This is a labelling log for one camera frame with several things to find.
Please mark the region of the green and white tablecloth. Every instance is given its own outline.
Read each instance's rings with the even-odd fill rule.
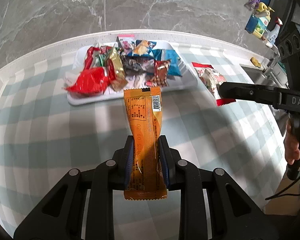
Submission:
[[[189,65],[211,64],[228,81],[248,81],[222,52],[174,46]],[[0,98],[0,223],[10,235],[67,171],[95,168],[130,134],[123,99],[69,105],[62,87],[73,60],[60,55],[19,71]],[[170,147],[200,168],[224,168],[265,205],[286,166],[268,106],[237,101],[217,108],[198,80],[192,90],[163,93],[162,108],[161,134]],[[179,192],[157,201],[127,201],[114,192],[113,201],[116,239],[178,239]]]

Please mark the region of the yellow bottle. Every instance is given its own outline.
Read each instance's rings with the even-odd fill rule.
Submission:
[[[258,23],[252,33],[258,39],[260,39],[262,37],[264,31],[266,30],[266,28],[271,20],[270,11],[274,12],[274,10],[272,8],[266,6],[263,2],[259,3],[259,7],[255,13],[255,16],[258,18]]]

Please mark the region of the orange snack packet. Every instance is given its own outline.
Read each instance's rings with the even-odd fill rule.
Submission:
[[[166,198],[167,189],[159,162],[162,123],[160,87],[124,90],[124,103],[134,138],[133,168],[124,198]]]

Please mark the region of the triangular cutout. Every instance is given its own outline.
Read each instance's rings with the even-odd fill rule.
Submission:
[[[56,194],[45,204],[42,208],[42,213],[58,217],[60,215],[61,207],[64,201],[65,194],[67,192],[68,185],[63,185]]]
[[[243,200],[243,198],[228,184],[226,190],[230,199],[231,207],[235,217],[240,217],[251,212],[251,207]]]

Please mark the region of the tray of snacks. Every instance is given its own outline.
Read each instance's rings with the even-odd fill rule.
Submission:
[[[123,90],[157,87],[162,92],[197,86],[197,78],[168,41],[134,40],[80,48],[64,77],[71,105],[122,98]]]

